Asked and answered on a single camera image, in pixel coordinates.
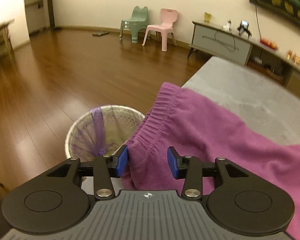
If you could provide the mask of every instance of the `yellow cup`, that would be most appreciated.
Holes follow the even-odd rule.
[[[204,13],[204,21],[209,23],[211,20],[212,14],[210,13]]]

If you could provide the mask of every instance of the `silver screw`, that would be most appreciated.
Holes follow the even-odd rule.
[[[187,197],[198,197],[200,195],[200,192],[197,190],[197,189],[187,189],[184,194],[187,196]]]
[[[109,189],[107,189],[107,188],[99,189],[99,190],[97,191],[97,195],[98,195],[99,197],[109,197],[109,196],[112,195],[112,191],[109,190]]]

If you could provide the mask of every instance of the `clothing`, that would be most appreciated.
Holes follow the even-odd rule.
[[[167,149],[214,162],[225,157],[290,194],[295,215],[287,232],[300,239],[300,145],[280,146],[251,131],[235,114],[192,90],[164,83],[142,124],[126,143],[128,189],[181,192],[184,180],[172,177]],[[204,179],[204,194],[213,190]]]

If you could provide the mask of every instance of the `children's plastic chair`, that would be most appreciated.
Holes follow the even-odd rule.
[[[161,25],[148,25],[147,30],[146,30],[145,39],[144,39],[142,45],[144,46],[146,44],[148,32],[156,31],[156,34],[157,34],[157,32],[161,33],[161,35],[162,35],[162,51],[166,51],[168,33],[171,33],[174,46],[176,46],[176,40],[174,38],[173,23],[178,18],[178,11],[171,10],[171,9],[161,9],[160,18],[162,20]]]
[[[138,43],[138,32],[141,29],[146,29],[149,25],[148,7],[136,6],[133,9],[132,16],[130,19],[121,21],[120,28],[120,41],[122,41],[122,32],[124,29],[131,31],[131,42]]]

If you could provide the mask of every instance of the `chair backrest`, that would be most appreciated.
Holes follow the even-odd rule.
[[[162,25],[172,27],[173,23],[178,19],[178,11],[171,9],[161,9],[160,18]]]
[[[146,20],[148,18],[148,7],[143,7],[142,9],[139,6],[136,6],[133,9],[131,19],[136,20]]]

